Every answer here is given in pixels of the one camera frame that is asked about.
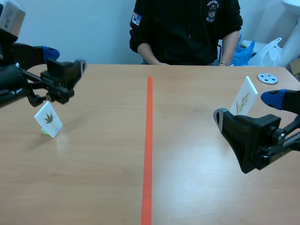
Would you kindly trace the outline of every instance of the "patch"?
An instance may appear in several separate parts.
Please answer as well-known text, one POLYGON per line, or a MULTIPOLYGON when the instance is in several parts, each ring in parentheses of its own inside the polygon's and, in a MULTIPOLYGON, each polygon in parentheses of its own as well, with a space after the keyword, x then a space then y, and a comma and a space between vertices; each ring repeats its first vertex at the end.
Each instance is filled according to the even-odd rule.
POLYGON ((132 15, 132 22, 139 26, 140 25, 140 22, 142 20, 142 16, 141 15, 138 15, 137 13, 133 12, 133 15, 132 15))
POLYGON ((217 0, 212 0, 207 4, 207 7, 209 8, 209 11, 206 21, 213 23, 215 21, 217 10, 220 7, 220 4, 217 0))

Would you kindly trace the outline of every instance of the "orange tape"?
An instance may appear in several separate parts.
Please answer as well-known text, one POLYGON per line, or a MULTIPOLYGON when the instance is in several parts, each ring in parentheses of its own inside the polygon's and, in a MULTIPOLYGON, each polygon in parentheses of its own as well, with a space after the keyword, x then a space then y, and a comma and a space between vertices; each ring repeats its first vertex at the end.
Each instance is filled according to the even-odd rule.
POLYGON ((152 224, 152 158, 153 158, 153 77, 148 77, 144 180, 142 185, 142 225, 152 224))

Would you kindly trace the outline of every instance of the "white card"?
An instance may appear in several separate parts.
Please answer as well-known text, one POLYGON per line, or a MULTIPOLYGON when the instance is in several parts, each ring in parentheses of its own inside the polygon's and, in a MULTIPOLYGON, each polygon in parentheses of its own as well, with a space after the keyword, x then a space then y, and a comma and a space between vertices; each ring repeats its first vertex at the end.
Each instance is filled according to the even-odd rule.
POLYGON ((233 115, 244 115, 246 116, 253 106, 256 98, 258 96, 258 92, 255 89, 253 83, 250 78, 247 76, 240 91, 235 98, 233 105, 230 109, 230 112, 233 115))
POLYGON ((63 127, 50 102, 46 102, 34 118, 52 138, 54 138, 63 127))

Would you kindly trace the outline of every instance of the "sleeve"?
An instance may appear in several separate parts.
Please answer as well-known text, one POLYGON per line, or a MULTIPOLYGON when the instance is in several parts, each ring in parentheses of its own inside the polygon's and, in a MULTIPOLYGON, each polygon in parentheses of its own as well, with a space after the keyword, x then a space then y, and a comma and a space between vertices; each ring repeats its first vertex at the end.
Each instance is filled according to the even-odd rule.
POLYGON ((131 17, 131 31, 129 45, 132 51, 137 53, 137 48, 142 43, 150 45, 150 0, 136 0, 135 9, 131 17))
POLYGON ((240 4, 238 0, 223 0, 222 24, 220 25, 219 39, 223 39, 234 31, 241 30, 243 25, 240 16, 240 4))

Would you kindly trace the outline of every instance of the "white plastic bag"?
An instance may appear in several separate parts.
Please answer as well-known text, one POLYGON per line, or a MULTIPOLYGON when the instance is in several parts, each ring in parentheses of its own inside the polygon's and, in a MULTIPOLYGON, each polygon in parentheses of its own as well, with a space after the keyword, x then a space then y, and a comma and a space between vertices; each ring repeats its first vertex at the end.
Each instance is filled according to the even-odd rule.
POLYGON ((278 46, 278 43, 281 40, 282 38, 279 37, 267 44, 249 60, 248 65, 256 67, 280 67, 282 48, 278 46))

